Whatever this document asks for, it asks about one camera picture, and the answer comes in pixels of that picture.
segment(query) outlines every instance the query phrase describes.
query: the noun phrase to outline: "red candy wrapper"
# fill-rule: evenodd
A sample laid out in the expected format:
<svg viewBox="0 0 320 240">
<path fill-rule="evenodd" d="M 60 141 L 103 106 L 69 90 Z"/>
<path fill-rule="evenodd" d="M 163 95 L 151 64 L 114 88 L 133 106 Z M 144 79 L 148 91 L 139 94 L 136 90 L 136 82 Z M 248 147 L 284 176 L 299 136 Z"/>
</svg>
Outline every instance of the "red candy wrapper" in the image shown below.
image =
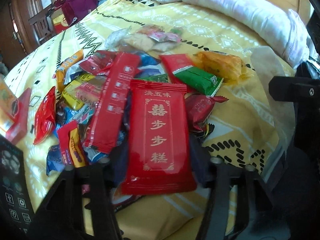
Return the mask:
<svg viewBox="0 0 320 240">
<path fill-rule="evenodd" d="M 195 190 L 184 104 L 186 85 L 133 80 L 130 86 L 129 166 L 122 193 Z"/>
<path fill-rule="evenodd" d="M 113 61 L 118 52 L 107 50 L 97 50 L 95 54 L 87 60 L 81 62 L 79 66 L 92 75 L 108 75 Z"/>
<path fill-rule="evenodd" d="M 86 166 L 88 163 L 79 138 L 77 121 L 65 124 L 57 134 L 63 163 L 73 164 L 76 168 Z"/>
<path fill-rule="evenodd" d="M 52 87 L 41 102 L 35 115 L 35 135 L 33 144 L 41 143 L 55 128 L 56 87 Z"/>
<path fill-rule="evenodd" d="M 137 55 L 118 53 L 107 82 L 102 87 L 102 93 L 84 141 L 85 147 L 109 153 L 116 146 L 130 81 L 139 63 L 140 57 Z"/>
<path fill-rule="evenodd" d="M 173 71 L 186 66 L 193 66 L 193 62 L 187 57 L 187 54 L 159 55 L 164 68 L 170 77 L 170 81 L 175 84 L 184 84 L 180 79 L 173 75 Z M 187 93 L 193 93 L 195 90 L 187 86 Z"/>
<path fill-rule="evenodd" d="M 197 132 L 205 131 L 215 102 L 222 103 L 225 101 L 228 101 L 228 99 L 220 96 L 191 95 L 186 98 L 189 129 Z"/>
</svg>

